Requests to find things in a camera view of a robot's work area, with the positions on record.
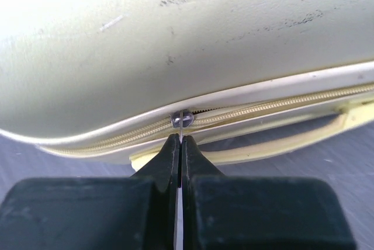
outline bag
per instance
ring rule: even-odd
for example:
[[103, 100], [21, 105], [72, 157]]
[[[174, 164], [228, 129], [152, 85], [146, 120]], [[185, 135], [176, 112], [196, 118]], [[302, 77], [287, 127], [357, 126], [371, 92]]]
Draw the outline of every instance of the bag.
[[54, 155], [139, 169], [181, 110], [198, 144], [339, 114], [299, 136], [204, 152], [216, 164], [374, 120], [374, 0], [2, 4], [0, 133]]

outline yellow strap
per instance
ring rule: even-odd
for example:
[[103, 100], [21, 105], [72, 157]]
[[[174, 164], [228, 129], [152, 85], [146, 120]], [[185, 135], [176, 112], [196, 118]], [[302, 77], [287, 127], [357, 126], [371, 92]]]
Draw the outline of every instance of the yellow strap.
[[[346, 108], [332, 122], [324, 127], [256, 145], [249, 145], [232, 150], [218, 152], [202, 152], [214, 164], [229, 164], [274, 157], [315, 144], [339, 133], [363, 126], [374, 121], [374, 102]], [[132, 167], [137, 171], [150, 161], [157, 152], [142, 155], [131, 160]]]

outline beige zipper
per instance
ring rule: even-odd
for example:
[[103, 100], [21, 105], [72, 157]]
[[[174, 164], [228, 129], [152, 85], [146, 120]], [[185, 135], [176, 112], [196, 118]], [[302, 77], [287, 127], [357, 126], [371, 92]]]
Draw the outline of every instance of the beige zipper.
[[[212, 117], [199, 118], [199, 113], [212, 112], [222, 108], [212, 109], [197, 109], [193, 111], [196, 114], [195, 119], [188, 131], [192, 132], [196, 129], [204, 127], [210, 127], [220, 123], [231, 123], [237, 120], [244, 120], [250, 117], [262, 116], [268, 113], [280, 112], [295, 107], [301, 107], [310, 105], [313, 103], [323, 102], [331, 99], [341, 98], [344, 96], [355, 95], [374, 90], [374, 84], [366, 84], [360, 86], [353, 86], [350, 88], [336, 89], [332, 91], [324, 91], [311, 93], [307, 95], [294, 96], [291, 98], [271, 101], [262, 103], [255, 106], [238, 106], [240, 109], [232, 110], [232, 107], [228, 107], [227, 113], [217, 114]], [[150, 124], [149, 126], [142, 127], [137, 130], [133, 130], [126, 134], [121, 134], [116, 137], [108, 138], [102, 141], [98, 141], [88, 147], [82, 148], [50, 148], [43, 147], [46, 151], [58, 154], [94, 154], [99, 152], [105, 152], [109, 150], [115, 150], [117, 148], [126, 147], [129, 145], [137, 144], [141, 141], [149, 141], [155, 138], [166, 137], [168, 134], [175, 132], [170, 118], [163, 119], [156, 123]]]

